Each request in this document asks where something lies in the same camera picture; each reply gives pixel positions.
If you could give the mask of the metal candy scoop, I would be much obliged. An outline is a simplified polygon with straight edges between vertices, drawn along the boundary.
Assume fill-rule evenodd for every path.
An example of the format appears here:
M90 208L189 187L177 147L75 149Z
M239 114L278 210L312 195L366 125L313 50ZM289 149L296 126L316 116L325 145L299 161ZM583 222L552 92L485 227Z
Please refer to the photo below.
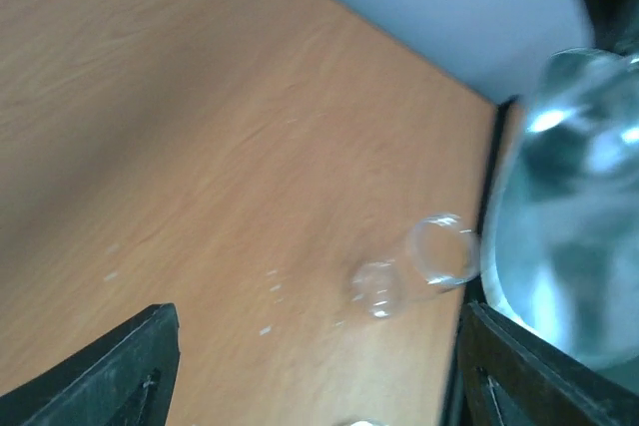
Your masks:
M487 303L602 370L638 355L638 58L548 61L485 218Z

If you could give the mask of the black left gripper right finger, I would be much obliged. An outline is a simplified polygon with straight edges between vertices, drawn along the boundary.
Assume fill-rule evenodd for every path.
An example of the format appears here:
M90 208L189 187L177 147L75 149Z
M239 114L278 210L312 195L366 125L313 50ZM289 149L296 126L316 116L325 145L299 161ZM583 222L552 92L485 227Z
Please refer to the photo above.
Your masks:
M638 396L484 303L462 307L457 361L473 425L636 425Z

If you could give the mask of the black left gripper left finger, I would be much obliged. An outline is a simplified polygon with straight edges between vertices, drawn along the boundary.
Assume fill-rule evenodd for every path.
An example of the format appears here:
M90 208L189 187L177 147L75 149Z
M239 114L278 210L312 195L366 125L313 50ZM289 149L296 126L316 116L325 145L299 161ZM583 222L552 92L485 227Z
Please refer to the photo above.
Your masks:
M3 425L164 425L180 361L172 303L152 304L1 396Z

